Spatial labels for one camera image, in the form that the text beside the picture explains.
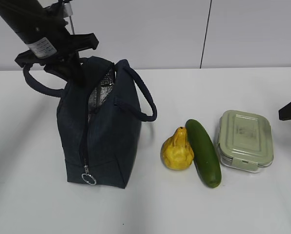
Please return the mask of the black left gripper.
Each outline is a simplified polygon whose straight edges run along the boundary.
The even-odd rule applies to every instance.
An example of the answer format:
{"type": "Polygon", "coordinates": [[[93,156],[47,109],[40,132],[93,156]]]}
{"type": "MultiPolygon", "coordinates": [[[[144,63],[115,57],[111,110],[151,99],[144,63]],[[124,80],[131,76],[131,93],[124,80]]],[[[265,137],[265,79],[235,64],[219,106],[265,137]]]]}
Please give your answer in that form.
{"type": "Polygon", "coordinates": [[[79,51],[99,44],[93,33],[71,34],[66,29],[62,7],[15,7],[14,32],[29,50],[18,54],[15,62],[44,65],[44,71],[66,81],[84,86],[79,51]]]}

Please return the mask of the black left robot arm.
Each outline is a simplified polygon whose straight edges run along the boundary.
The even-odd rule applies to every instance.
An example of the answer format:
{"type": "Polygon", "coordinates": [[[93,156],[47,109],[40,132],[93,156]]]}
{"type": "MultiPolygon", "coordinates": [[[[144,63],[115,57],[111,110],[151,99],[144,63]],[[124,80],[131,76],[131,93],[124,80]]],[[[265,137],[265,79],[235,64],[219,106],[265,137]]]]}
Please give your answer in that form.
{"type": "Polygon", "coordinates": [[[95,50],[95,34],[71,34],[63,17],[65,0],[42,7],[37,0],[0,0],[0,17],[29,48],[15,58],[26,69],[39,64],[44,70],[78,85],[85,78],[79,52],[95,50]]]}

